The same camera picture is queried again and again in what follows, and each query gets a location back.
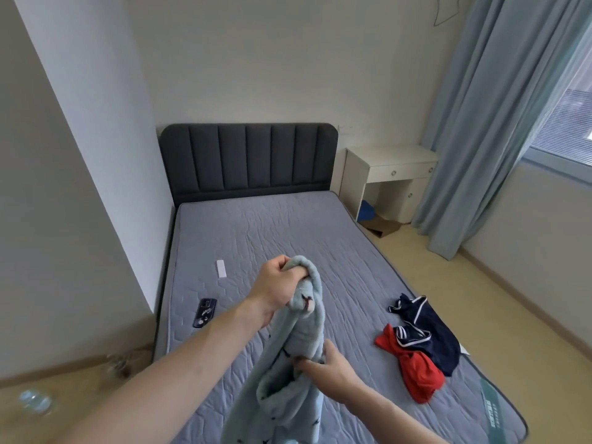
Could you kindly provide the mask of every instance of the mattress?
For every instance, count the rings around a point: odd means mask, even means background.
[[[325,336],[370,387],[449,442],[515,444],[525,439],[528,428],[520,414],[466,356],[428,404],[411,399],[396,358],[373,341],[385,324],[400,323],[387,307],[401,293],[414,294],[331,192],[182,204],[176,216],[156,357],[199,333],[192,323],[201,298],[217,298],[216,314],[221,313],[249,292],[264,261],[282,253],[302,254],[317,266],[323,280]],[[217,260],[224,260],[227,277],[218,277]],[[174,443],[220,441],[233,399],[268,335],[262,329],[248,343]],[[374,440],[344,406],[326,398],[320,442]]]

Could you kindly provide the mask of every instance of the smartphone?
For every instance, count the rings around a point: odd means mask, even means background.
[[[203,298],[200,300],[195,319],[193,320],[193,326],[195,328],[202,328],[212,320],[214,310],[216,309],[216,302],[214,298]]]

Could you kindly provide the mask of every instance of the blue curtain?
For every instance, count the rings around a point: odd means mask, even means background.
[[[592,0],[475,0],[421,142],[440,156],[411,223],[429,250],[450,260],[478,230],[591,22]]]

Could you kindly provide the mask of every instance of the cardboard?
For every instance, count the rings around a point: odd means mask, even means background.
[[[393,220],[385,220],[381,216],[374,216],[371,220],[359,221],[366,229],[371,231],[376,237],[383,238],[393,232],[401,229],[401,223]]]

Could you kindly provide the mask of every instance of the person's left arm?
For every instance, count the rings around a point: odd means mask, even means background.
[[[307,275],[278,256],[263,264],[249,295],[115,391],[60,444],[166,444],[181,430],[226,369]]]

